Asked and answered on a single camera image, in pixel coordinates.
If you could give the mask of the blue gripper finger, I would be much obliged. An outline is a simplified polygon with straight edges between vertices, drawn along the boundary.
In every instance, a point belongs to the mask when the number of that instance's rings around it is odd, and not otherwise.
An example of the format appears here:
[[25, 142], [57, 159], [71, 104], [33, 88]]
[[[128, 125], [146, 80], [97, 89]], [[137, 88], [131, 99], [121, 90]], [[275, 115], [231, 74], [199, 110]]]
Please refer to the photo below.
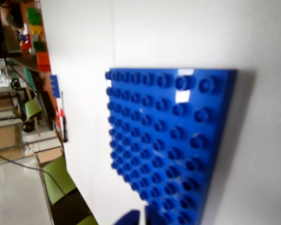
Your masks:
[[140, 221], [140, 211], [131, 210], [119, 218], [114, 225], [138, 225]]
[[148, 205], [145, 207], [145, 222], [146, 225], [163, 225], [164, 219], [154, 207]]

